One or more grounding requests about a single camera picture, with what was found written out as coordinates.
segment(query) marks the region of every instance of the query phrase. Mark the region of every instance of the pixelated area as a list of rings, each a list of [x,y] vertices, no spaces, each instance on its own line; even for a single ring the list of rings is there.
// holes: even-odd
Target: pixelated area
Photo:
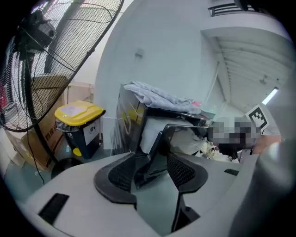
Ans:
[[[234,123],[223,118],[209,128],[208,139],[214,144],[233,144],[235,147],[253,147],[260,137],[260,128],[244,117],[235,117]]]

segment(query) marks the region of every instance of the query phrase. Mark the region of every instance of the yellow trash bin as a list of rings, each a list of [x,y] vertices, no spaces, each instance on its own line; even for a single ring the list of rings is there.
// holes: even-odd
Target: yellow trash bin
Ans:
[[[100,146],[100,122],[105,109],[86,101],[75,101],[55,111],[56,128],[65,137],[76,155],[90,159]]]

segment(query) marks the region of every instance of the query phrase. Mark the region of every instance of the fan grille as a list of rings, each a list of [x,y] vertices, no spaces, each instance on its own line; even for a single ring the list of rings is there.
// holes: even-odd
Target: fan grille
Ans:
[[[43,12],[55,37],[43,46],[34,33],[20,26],[42,50],[26,42],[17,45],[17,37],[11,40],[0,78],[0,122],[5,129],[27,131],[45,116],[108,31],[122,4],[123,0],[55,0],[32,10]],[[47,24],[38,29],[50,31]]]

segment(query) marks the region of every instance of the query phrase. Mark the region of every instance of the ceiling light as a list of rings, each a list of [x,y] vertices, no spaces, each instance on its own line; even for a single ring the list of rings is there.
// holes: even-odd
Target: ceiling light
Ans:
[[[272,99],[272,97],[274,97],[274,95],[277,92],[278,92],[278,88],[274,87],[274,89],[270,92],[270,94],[264,99],[264,101],[262,101],[262,104],[266,105]]]

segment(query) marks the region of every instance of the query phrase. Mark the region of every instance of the white sticker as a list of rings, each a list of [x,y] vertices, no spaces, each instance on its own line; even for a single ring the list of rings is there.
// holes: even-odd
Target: white sticker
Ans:
[[[100,132],[99,119],[92,122],[89,126],[83,129],[84,139],[88,145]]]
[[[60,108],[60,110],[69,116],[75,116],[75,115],[80,114],[81,112],[85,111],[85,109],[83,107],[77,107],[77,106],[73,106],[73,105],[68,105],[68,106],[62,107],[62,108]]]
[[[267,121],[267,118],[260,105],[256,105],[253,109],[247,112],[246,116],[249,120],[251,120],[251,122],[256,124],[256,127],[260,128],[261,131],[263,131],[269,125],[269,122]]]

